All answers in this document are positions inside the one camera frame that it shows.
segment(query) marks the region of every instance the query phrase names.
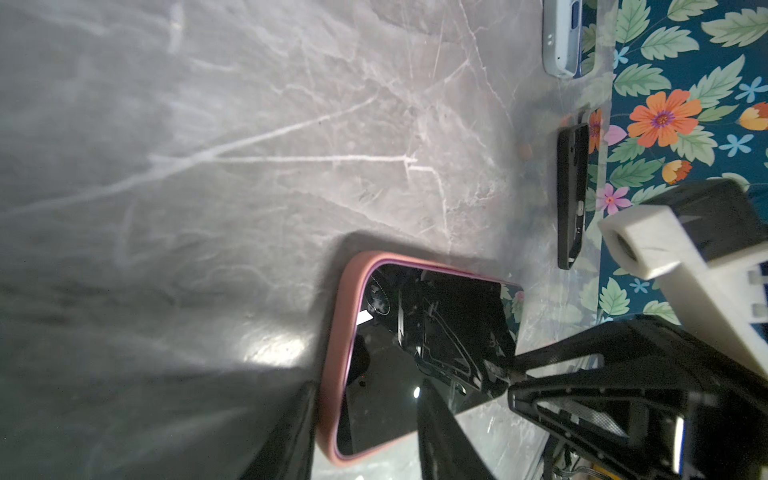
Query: orange flower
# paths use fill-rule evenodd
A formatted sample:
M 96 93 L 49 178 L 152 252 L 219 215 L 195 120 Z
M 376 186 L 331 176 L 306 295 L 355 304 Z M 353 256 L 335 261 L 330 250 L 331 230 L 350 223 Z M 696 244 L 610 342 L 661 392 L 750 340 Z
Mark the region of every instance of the orange flower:
M 763 101 L 747 108 L 739 117 L 739 125 L 749 130 L 768 130 L 768 104 Z
M 600 147 L 600 126 L 603 123 L 603 111 L 598 108 L 589 116 L 589 153 Z
M 699 124 L 692 115 L 701 113 L 701 101 L 688 101 L 689 91 L 675 90 L 667 99 L 667 94 L 660 91 L 646 99 L 647 107 L 638 105 L 629 116 L 636 121 L 627 131 L 630 137 L 640 137 L 638 145 L 650 148 L 659 140 L 659 147 L 668 147 L 677 143 L 677 134 L 688 135 Z
M 690 162 L 687 160 L 675 160 L 664 165 L 661 169 L 661 177 L 669 185 L 675 185 L 680 180 L 684 180 L 690 172 Z

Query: green leaf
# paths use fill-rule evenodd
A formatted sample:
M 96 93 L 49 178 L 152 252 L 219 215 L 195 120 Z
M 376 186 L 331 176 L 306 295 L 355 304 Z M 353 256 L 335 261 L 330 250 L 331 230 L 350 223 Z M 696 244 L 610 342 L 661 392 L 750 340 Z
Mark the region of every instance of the green leaf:
M 717 7 L 717 0 L 672 0 L 667 17 L 673 22 L 685 22 L 701 15 L 704 10 Z
M 607 315 L 624 315 L 629 311 L 627 291 L 623 290 L 613 278 L 608 278 L 608 285 L 603 287 L 600 294 L 600 308 Z
M 581 61 L 581 73 L 588 74 L 594 70 L 594 52 L 591 51 L 587 54 L 587 57 Z
M 600 277 L 596 276 L 589 282 L 587 282 L 584 287 L 581 288 L 581 292 L 579 293 L 579 300 L 581 301 L 581 305 L 592 312 L 598 311 L 598 282 L 600 281 Z
M 643 313 L 646 315 L 660 316 L 670 323 L 680 325 L 680 320 L 677 319 L 677 315 L 674 314 L 669 302 L 659 302 L 658 300 L 651 300 L 643 307 Z
M 589 181 L 593 184 L 598 184 L 598 166 L 595 164 L 587 165 L 587 173 L 589 174 Z
M 678 30 L 679 27 L 661 27 L 650 34 L 643 42 L 640 53 L 648 60 L 677 58 L 682 51 L 699 49 L 699 42 L 688 36 L 690 30 Z
M 613 83 L 614 73 L 612 71 L 606 71 L 602 75 L 595 75 L 584 88 L 584 91 L 581 92 L 581 95 L 579 95 L 576 105 L 594 110 L 605 101 L 611 99 Z
M 661 68 L 651 67 L 650 63 L 632 64 L 614 80 L 616 93 L 637 97 L 637 94 L 649 95 L 651 90 L 669 90 L 672 84 L 661 74 L 662 71 Z
M 746 47 L 768 31 L 768 8 L 757 7 L 756 12 L 748 8 L 742 8 L 741 13 L 728 12 L 725 18 L 701 22 L 701 29 L 712 35 L 712 43 Z
M 596 208 L 598 204 L 598 198 L 594 193 L 594 188 L 589 187 L 587 189 L 587 196 L 584 199 L 584 210 L 587 212 L 594 212 L 594 209 Z
M 594 217 L 592 217 L 589 227 L 584 232 L 584 238 L 591 241 L 595 248 L 600 248 L 603 243 L 603 234 L 600 232 L 600 227 L 598 227 L 600 220 L 603 220 L 603 212 L 594 212 Z
M 697 98 L 701 100 L 702 108 L 714 107 L 720 103 L 721 98 L 725 98 L 733 93 L 733 88 L 741 81 L 739 73 L 744 66 L 744 55 L 732 61 L 725 68 L 717 67 L 709 75 L 704 75 L 699 83 L 690 88 L 691 100 Z
M 731 180 L 735 181 L 739 184 L 739 187 L 741 187 L 741 190 L 744 190 L 745 192 L 750 189 L 750 181 L 746 178 L 742 177 L 739 174 L 735 174 L 733 172 L 726 172 L 723 174 L 722 177 L 708 177 L 707 180 L 714 180 L 716 178 L 730 178 Z
M 645 0 L 624 0 L 616 21 L 616 42 L 627 43 L 643 33 L 650 23 L 649 13 Z
M 630 202 L 632 202 L 633 205 L 642 204 L 644 201 L 656 197 L 658 194 L 671 188 L 675 188 L 675 185 L 661 184 L 656 187 L 641 188 L 632 195 Z
M 640 187 L 654 177 L 654 172 L 664 165 L 664 157 L 646 163 L 644 158 L 619 165 L 611 172 L 611 184 L 616 188 Z
M 688 135 L 677 135 L 677 143 L 670 145 L 672 151 L 689 161 L 699 160 L 712 166 L 715 163 L 715 147 L 717 142 L 712 140 L 713 134 L 704 131 L 704 127 L 697 125 L 694 131 Z
M 621 142 L 614 147 L 611 155 L 608 156 L 607 162 L 621 162 L 634 160 L 639 154 L 645 151 L 645 147 L 637 144 L 637 138 L 629 137 L 627 140 Z
M 708 108 L 701 112 L 697 117 L 699 121 L 718 121 L 728 115 L 730 112 L 736 110 L 738 105 L 721 105 L 719 107 Z
M 588 27 L 581 27 L 581 51 L 587 53 L 594 48 L 598 27 L 590 23 Z

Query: phone screen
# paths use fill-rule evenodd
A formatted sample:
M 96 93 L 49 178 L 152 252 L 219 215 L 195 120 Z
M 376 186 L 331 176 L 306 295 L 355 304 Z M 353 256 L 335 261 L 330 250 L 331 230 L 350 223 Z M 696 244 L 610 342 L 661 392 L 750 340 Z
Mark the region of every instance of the phone screen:
M 388 263 L 362 293 L 337 448 L 354 455 L 416 430 L 427 379 L 454 414 L 509 388 L 520 286 Z

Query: smartphone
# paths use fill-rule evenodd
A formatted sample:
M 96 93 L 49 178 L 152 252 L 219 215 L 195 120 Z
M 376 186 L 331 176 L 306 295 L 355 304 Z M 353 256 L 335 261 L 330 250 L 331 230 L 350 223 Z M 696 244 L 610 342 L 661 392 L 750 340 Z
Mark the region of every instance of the smartphone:
M 365 252 L 339 283 L 317 442 L 347 465 L 416 430 L 428 380 L 457 414 L 502 395 L 523 289 L 440 263 Z
M 544 0 L 544 69 L 573 78 L 581 63 L 581 0 Z
M 581 252 L 589 165 L 589 125 L 558 135 L 558 266 L 569 270 Z

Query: cable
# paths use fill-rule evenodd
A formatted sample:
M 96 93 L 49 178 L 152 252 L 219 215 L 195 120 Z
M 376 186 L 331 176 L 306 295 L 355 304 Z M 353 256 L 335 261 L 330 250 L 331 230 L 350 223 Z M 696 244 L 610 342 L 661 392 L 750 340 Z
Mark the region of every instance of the cable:
M 597 470 L 593 470 L 592 468 L 588 467 L 576 467 L 573 470 L 563 470 L 558 467 L 552 467 L 552 472 L 561 478 L 570 478 L 577 473 L 585 473 L 587 475 L 590 475 L 595 478 L 599 478 L 600 480 L 612 480 L 611 477 L 608 475 L 605 475 L 604 473 L 600 473 Z

